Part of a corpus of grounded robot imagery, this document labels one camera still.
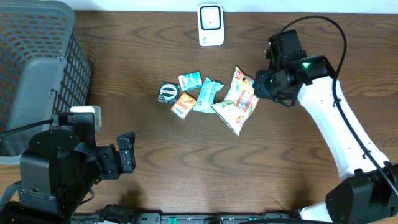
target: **gray basket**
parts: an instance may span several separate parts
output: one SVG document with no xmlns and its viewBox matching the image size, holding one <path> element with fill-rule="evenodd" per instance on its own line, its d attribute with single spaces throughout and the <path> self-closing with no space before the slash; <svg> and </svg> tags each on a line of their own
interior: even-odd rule
<svg viewBox="0 0 398 224">
<path fill-rule="evenodd" d="M 1 132 L 86 104 L 91 68 L 74 25 L 75 14 L 62 2 L 0 2 Z M 0 164 L 18 164 L 29 139 L 49 128 L 4 137 Z"/>
</svg>

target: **wooden table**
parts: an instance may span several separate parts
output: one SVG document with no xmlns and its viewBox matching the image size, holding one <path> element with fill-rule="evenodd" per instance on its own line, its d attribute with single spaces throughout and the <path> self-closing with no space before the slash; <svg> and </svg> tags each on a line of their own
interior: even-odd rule
<svg viewBox="0 0 398 224">
<path fill-rule="evenodd" d="M 76 33 L 95 64 L 90 104 L 103 110 L 99 146 L 136 132 L 137 169 L 93 187 L 94 212 L 110 203 L 165 213 L 293 210 L 325 199 L 340 183 L 334 160 L 313 119 L 299 104 L 261 100 L 237 137 L 215 114 L 181 120 L 159 103 L 161 82 L 200 71 L 225 84 L 235 66 L 266 69 L 267 40 L 306 14 L 225 13 L 225 42 L 200 47 L 193 12 L 76 12 Z M 329 14 L 345 30 L 348 51 L 340 82 L 374 143 L 398 162 L 398 15 Z M 342 40 L 318 19 L 294 26 L 308 55 L 336 68 Z M 18 166 L 0 167 L 0 192 L 19 180 Z M 391 218 L 383 223 L 395 223 Z"/>
</svg>

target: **cable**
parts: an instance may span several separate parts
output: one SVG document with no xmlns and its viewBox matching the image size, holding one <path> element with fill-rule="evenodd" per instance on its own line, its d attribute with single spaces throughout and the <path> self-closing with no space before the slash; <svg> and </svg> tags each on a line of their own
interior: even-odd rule
<svg viewBox="0 0 398 224">
<path fill-rule="evenodd" d="M 340 112 L 340 115 L 343 118 L 344 123 L 347 125 L 347 128 L 349 129 L 349 131 L 351 131 L 351 134 L 354 136 L 355 140 L 358 142 L 358 144 L 361 147 L 361 149 L 363 150 L 364 154 L 373 163 L 373 165 L 376 167 L 376 169 L 380 172 L 380 174 L 383 177 L 383 179 L 387 182 L 388 186 L 391 188 L 391 190 L 394 192 L 394 194 L 398 197 L 398 191 L 395 188 L 394 184 L 391 182 L 391 180 L 388 178 L 386 173 L 382 170 L 380 165 L 373 158 L 373 156 L 371 155 L 371 152 L 368 149 L 366 149 L 365 145 L 362 143 L 362 140 L 359 138 L 359 136 L 356 134 L 354 128 L 349 123 L 346 115 L 344 114 L 344 111 L 341 108 L 339 99 L 337 97 L 337 92 L 336 92 L 337 78 L 338 78 L 338 75 L 340 73 L 341 67 L 343 66 L 344 58 L 346 56 L 346 51 L 347 51 L 347 40 L 346 40 L 346 36 L 344 35 L 343 29 L 337 24 L 337 22 L 335 22 L 335 21 L 333 21 L 333 20 L 331 20 L 331 19 L 329 19 L 329 18 L 327 18 L 325 16 L 314 15 L 314 16 L 305 16 L 305 17 L 302 17 L 300 19 L 296 19 L 296 20 L 292 21 L 291 23 L 287 24 L 281 30 L 281 32 L 285 31 L 288 27 L 290 27 L 291 25 L 295 24 L 296 22 L 300 22 L 300 21 L 303 21 L 305 19 L 324 19 L 324 20 L 332 23 L 340 31 L 341 37 L 343 38 L 343 42 L 344 42 L 344 49 L 343 49 L 343 54 L 341 55 L 340 63 L 337 66 L 336 75 L 333 77 L 333 84 L 332 84 L 332 88 L 331 88 L 331 90 L 333 92 L 333 99 L 335 101 L 335 105 L 336 105 L 338 111 Z"/>
<path fill-rule="evenodd" d="M 16 129 L 5 131 L 3 133 L 0 133 L 0 138 L 3 138 L 4 136 L 10 135 L 10 134 L 18 133 L 20 131 L 25 131 L 26 129 L 34 128 L 34 127 L 37 127 L 37 126 L 40 126 L 40 125 L 51 124 L 53 121 L 54 121 L 53 119 L 45 120 L 45 121 L 39 121 L 39 122 L 36 122 L 36 123 L 33 123 L 33 124 L 28 124 L 28 125 L 16 128 Z"/>
<path fill-rule="evenodd" d="M 268 224 L 268 223 L 331 224 L 330 222 L 322 222 L 322 221 L 315 221 L 315 220 L 281 219 L 281 218 L 267 218 L 267 219 L 262 219 L 262 220 L 251 220 L 251 221 L 242 222 L 240 224 Z"/>
<path fill-rule="evenodd" d="M 94 190 L 93 189 L 89 189 L 88 191 L 91 194 L 91 198 L 82 201 L 80 205 L 83 205 L 84 203 L 87 203 L 87 202 L 91 201 L 94 198 Z"/>
</svg>

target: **wood grain surface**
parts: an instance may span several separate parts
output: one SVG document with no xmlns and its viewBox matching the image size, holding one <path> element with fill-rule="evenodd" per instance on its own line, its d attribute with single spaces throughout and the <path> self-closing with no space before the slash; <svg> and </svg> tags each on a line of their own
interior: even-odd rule
<svg viewBox="0 0 398 224">
<path fill-rule="evenodd" d="M 293 210 L 324 200 L 340 183 L 313 119 L 299 104 L 261 100 L 237 137 L 215 114 L 192 111 L 181 120 L 159 103 L 161 82 L 200 71 L 225 84 L 235 66 L 266 69 L 267 40 L 306 14 L 225 13 L 225 42 L 200 47 L 191 12 L 76 12 L 76 34 L 95 74 L 90 104 L 103 110 L 99 146 L 136 132 L 137 168 L 93 187 L 78 212 L 110 203 L 164 213 L 253 213 Z M 348 40 L 340 82 L 370 138 L 398 162 L 398 15 L 329 14 Z M 294 25 L 308 55 L 324 54 L 336 68 L 343 43 L 319 19 Z M 0 192 L 20 179 L 18 166 L 0 166 Z M 381 223 L 395 223 L 390 218 Z"/>
</svg>

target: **orange packet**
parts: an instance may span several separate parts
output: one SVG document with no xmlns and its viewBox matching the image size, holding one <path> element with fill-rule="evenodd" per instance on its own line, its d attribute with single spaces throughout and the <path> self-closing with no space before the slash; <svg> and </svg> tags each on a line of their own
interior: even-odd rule
<svg viewBox="0 0 398 224">
<path fill-rule="evenodd" d="M 183 93 L 177 102 L 175 102 L 175 104 L 172 106 L 172 111 L 181 119 L 185 119 L 196 103 L 196 99 L 186 93 Z"/>
</svg>

